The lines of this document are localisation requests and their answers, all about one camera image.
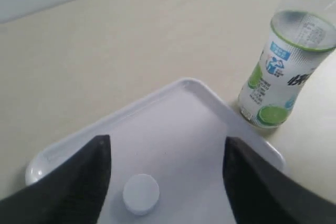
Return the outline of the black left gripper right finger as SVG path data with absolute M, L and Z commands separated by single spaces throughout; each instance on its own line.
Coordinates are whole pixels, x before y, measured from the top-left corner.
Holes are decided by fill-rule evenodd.
M 223 181 L 236 223 L 335 223 L 335 204 L 296 183 L 238 137 L 227 137 Z

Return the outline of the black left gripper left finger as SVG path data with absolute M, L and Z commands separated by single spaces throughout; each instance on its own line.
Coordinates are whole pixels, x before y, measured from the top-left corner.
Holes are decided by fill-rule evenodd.
M 109 135 L 97 135 L 39 181 L 1 200 L 1 223 L 97 223 L 111 177 Z

